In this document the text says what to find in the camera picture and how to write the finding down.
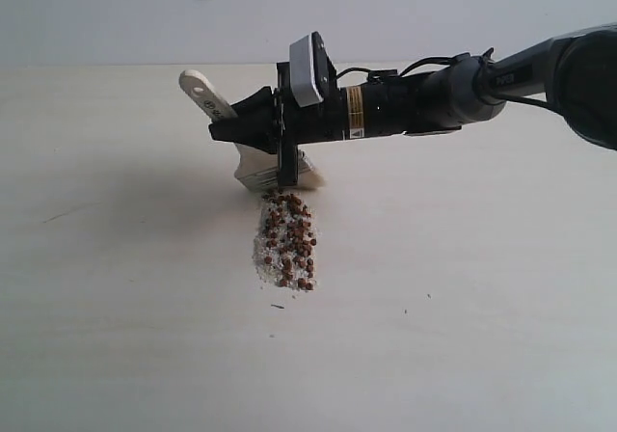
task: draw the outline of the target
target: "white granules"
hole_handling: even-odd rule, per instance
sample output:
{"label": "white granules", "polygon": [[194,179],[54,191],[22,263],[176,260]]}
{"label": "white granules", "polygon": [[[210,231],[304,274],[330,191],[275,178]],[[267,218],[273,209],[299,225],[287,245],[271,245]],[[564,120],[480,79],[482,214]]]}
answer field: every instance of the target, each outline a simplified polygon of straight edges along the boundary
{"label": "white granules", "polygon": [[263,196],[254,252],[257,274],[263,281],[298,290],[315,289],[316,245],[314,214],[298,194],[280,190]]}

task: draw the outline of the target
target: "pile of granules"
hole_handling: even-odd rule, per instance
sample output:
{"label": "pile of granules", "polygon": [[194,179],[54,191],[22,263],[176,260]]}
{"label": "pile of granules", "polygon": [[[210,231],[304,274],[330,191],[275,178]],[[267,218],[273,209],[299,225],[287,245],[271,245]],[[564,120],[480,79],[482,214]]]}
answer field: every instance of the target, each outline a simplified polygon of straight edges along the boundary
{"label": "pile of granules", "polygon": [[313,213],[297,194],[269,191],[262,198],[261,220],[255,238],[255,266],[259,277],[271,284],[313,290]]}

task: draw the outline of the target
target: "white table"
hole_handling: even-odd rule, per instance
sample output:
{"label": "white table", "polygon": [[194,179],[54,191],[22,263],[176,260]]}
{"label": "white table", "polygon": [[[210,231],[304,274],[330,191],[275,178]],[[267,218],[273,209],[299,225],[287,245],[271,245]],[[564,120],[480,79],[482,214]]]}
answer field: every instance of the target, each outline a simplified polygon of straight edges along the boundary
{"label": "white table", "polygon": [[517,105],[306,147],[320,286],[292,299],[188,67],[232,101],[276,79],[0,73],[0,430],[615,430],[617,154]]}

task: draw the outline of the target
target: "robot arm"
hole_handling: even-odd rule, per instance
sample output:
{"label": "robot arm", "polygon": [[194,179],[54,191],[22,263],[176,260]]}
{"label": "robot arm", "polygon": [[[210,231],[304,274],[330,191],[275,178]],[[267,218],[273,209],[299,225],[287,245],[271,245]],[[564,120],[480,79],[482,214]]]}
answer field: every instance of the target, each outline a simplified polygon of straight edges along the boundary
{"label": "robot arm", "polygon": [[[290,45],[288,62],[277,63],[274,90],[263,87],[233,104],[238,117],[213,122],[210,134],[277,154],[280,186],[297,182],[299,145],[450,133],[494,118],[509,101],[557,113],[581,138],[617,149],[617,23],[545,40],[499,62],[492,52],[426,58],[400,73],[337,73],[313,32]],[[427,64],[443,68],[409,73]],[[339,87],[355,70],[367,74],[365,82]],[[528,97],[540,93],[546,102]]]}

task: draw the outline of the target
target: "yellow label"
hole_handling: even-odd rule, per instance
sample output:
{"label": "yellow label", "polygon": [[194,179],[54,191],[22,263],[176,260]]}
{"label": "yellow label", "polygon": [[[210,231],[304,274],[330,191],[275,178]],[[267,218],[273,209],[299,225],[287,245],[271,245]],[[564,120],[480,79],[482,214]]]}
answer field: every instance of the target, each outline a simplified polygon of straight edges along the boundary
{"label": "yellow label", "polygon": [[349,139],[364,137],[364,106],[362,105],[362,89],[348,87],[347,118],[349,120]]}

